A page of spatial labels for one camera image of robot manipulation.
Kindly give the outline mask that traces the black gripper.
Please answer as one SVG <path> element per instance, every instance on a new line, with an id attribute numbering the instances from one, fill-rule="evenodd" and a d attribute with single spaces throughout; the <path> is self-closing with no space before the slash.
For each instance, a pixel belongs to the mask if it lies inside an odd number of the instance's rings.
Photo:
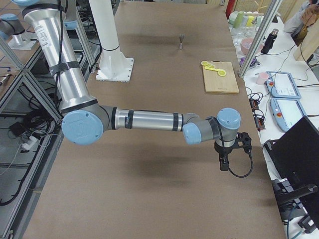
<path id="1" fill-rule="evenodd" d="M 218 144 L 214 144 L 214 149 L 219 155 L 219 163 L 221 171 L 230 171 L 228 155 L 235 149 L 235 146 L 222 147 Z"/>

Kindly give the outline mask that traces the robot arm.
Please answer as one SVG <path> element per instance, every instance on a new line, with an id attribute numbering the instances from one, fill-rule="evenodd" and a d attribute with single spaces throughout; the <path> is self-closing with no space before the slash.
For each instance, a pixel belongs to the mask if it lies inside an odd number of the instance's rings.
<path id="1" fill-rule="evenodd" d="M 90 145 L 107 130 L 152 129 L 181 131 L 188 144 L 213 140 L 219 155 L 220 169 L 229 170 L 228 155 L 244 147 L 247 134 L 239 133 L 241 117 L 237 110 L 224 108 L 217 116 L 201 119 L 194 113 L 123 110 L 102 106 L 87 88 L 79 62 L 69 39 L 65 21 L 75 15 L 73 0 L 17 0 L 24 20 L 37 36 L 55 88 L 62 103 L 64 136 L 78 145 Z"/>

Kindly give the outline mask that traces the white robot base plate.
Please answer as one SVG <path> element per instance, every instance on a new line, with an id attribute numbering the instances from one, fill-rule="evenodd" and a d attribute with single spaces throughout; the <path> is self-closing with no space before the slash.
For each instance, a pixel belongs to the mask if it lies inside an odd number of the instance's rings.
<path id="1" fill-rule="evenodd" d="M 133 58 L 115 59 L 111 56 L 100 62 L 96 75 L 98 81 L 129 82 L 133 70 Z"/>

